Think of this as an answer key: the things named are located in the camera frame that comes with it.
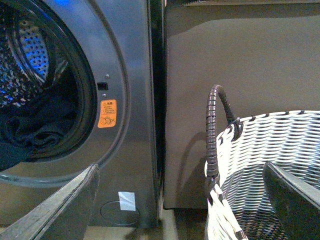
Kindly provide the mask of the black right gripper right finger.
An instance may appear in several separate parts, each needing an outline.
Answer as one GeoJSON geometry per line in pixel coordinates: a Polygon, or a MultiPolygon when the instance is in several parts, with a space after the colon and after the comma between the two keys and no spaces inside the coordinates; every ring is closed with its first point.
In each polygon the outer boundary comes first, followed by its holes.
{"type": "Polygon", "coordinates": [[[320,190],[268,161],[263,181],[270,204],[289,240],[320,238],[320,190]]]}

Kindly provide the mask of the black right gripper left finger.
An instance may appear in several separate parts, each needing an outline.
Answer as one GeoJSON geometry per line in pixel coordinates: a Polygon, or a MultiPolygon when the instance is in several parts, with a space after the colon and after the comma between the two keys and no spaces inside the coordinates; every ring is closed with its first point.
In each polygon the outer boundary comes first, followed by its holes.
{"type": "Polygon", "coordinates": [[[32,211],[0,232],[2,240],[82,240],[100,182],[94,163],[32,211]]]}

